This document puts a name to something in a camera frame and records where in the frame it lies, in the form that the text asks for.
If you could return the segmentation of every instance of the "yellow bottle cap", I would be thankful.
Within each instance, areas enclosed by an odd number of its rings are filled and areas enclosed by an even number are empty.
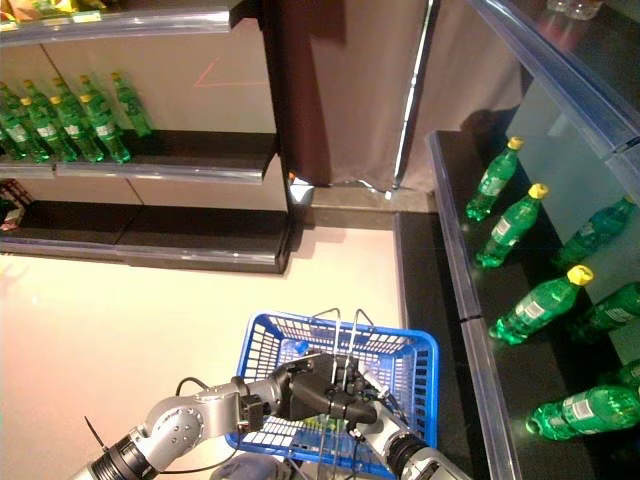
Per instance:
[[[593,280],[593,272],[589,267],[576,265],[567,272],[567,278],[574,285],[583,286]]]
[[[507,147],[511,150],[520,150],[524,146],[524,138],[522,137],[511,137],[509,142],[507,143]]]
[[[547,196],[547,193],[549,193],[549,187],[547,187],[544,183],[534,183],[533,185],[531,185],[531,188],[529,188],[529,192],[527,193],[529,193],[529,196],[532,198],[542,200]]]

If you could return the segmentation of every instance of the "blue shopping basket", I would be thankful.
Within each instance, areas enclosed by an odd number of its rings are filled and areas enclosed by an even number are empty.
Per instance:
[[[342,323],[339,352],[347,353],[351,337],[350,323]],[[256,314],[247,326],[237,375],[246,383],[267,377],[278,365],[301,356],[300,345],[331,353],[336,322],[280,312]],[[431,447],[436,447],[438,414],[438,345],[431,335],[418,330],[375,327],[358,324],[352,354],[369,367],[378,380],[390,387],[406,414],[410,427]],[[325,435],[320,458],[320,444]],[[242,438],[239,449],[248,452],[282,455],[293,460],[334,461],[335,435],[339,435],[338,462],[343,468],[393,478],[373,453],[358,449],[352,466],[354,443],[342,432],[322,432],[303,422],[268,417],[259,432]],[[226,436],[233,448],[237,434]]]

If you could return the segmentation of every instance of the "bottle label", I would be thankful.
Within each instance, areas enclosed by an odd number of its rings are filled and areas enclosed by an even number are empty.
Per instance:
[[[40,135],[42,138],[52,137],[56,134],[56,127],[51,124],[47,125],[46,127],[40,127],[37,130],[38,135]]]
[[[24,142],[27,139],[27,131],[22,125],[16,125],[15,127],[8,128],[7,133],[15,142]]]
[[[491,231],[491,236],[496,242],[500,244],[504,244],[504,240],[505,240],[504,237],[510,228],[511,228],[511,224],[507,222],[503,217],[500,217],[500,221]],[[511,247],[517,241],[518,241],[517,238],[512,238],[511,240],[508,240],[506,244]]]
[[[64,127],[64,131],[69,135],[78,135],[80,133],[80,128],[78,125],[67,125]]]
[[[569,423],[573,423],[579,420],[588,420],[596,416],[593,413],[593,410],[591,410],[591,405],[589,405],[589,400],[586,397],[586,392],[583,392],[579,393],[578,395],[573,395],[569,398],[566,398],[564,402],[562,402],[562,410]]]
[[[507,184],[501,178],[492,177],[489,178],[487,172],[484,172],[482,180],[480,180],[480,193],[487,195],[488,197],[496,197],[502,191]]]
[[[100,125],[99,127],[96,127],[96,133],[98,134],[99,137],[110,135],[114,131],[115,131],[115,127],[111,122],[105,123],[104,125]]]
[[[626,324],[627,322],[636,318],[632,313],[627,312],[623,308],[610,308],[609,310],[605,310],[604,314],[619,324]]]
[[[526,324],[529,324],[544,312],[545,309],[538,305],[529,295],[524,297],[518,305],[516,305],[516,315]]]
[[[578,230],[578,235],[581,237],[588,237],[589,235],[593,235],[595,229],[593,228],[593,223],[587,222]]]
[[[549,419],[549,423],[551,425],[553,425],[554,427],[559,427],[561,425],[566,425],[567,422],[565,422],[564,418],[562,417],[551,417]]]

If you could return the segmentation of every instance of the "black cable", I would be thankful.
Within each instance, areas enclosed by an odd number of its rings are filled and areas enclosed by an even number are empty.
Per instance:
[[[353,455],[351,457],[351,475],[349,475],[344,480],[356,480],[357,471],[356,471],[356,456],[358,455],[358,444],[360,441],[356,438],[353,443]]]
[[[178,384],[178,388],[176,388],[176,397],[180,396],[180,390],[182,390],[182,385],[184,385],[187,382],[193,382],[203,390],[206,390],[207,388],[209,388],[206,383],[204,383],[202,380],[197,379],[196,377],[186,377],[180,380],[180,383]]]
[[[241,430],[238,429],[238,443],[236,444],[236,448],[233,450],[233,453],[231,455],[229,455],[227,458],[225,458],[224,460],[222,460],[221,462],[216,463],[215,465],[209,465],[208,467],[202,467],[202,468],[193,468],[191,470],[165,470],[164,472],[158,472],[158,473],[160,475],[169,475],[169,474],[182,475],[184,473],[205,472],[207,470],[213,470],[214,468],[217,468],[220,465],[224,465],[229,460],[231,460],[235,456],[236,453],[238,453],[238,450],[240,449],[240,435],[241,434],[242,434]]]

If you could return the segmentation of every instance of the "small object in basket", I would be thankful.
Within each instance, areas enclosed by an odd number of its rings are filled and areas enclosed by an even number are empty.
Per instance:
[[[11,210],[4,218],[4,222],[0,226],[0,230],[2,230],[3,232],[15,230],[20,226],[22,217],[24,217],[24,208],[15,208]]]
[[[307,353],[307,350],[309,350],[309,342],[306,340],[300,340],[299,342],[296,342],[293,348],[295,348],[296,352],[300,355],[304,355]]]

